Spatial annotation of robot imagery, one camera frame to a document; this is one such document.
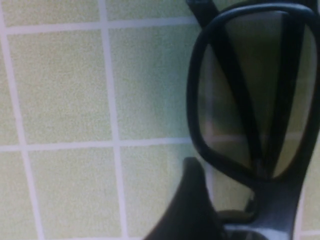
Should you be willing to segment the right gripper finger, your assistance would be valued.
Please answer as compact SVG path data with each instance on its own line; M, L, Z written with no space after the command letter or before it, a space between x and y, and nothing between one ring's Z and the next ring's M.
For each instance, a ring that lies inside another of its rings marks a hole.
M224 240L226 231L206 186L205 171L195 157L183 161L183 174L165 213L146 240Z

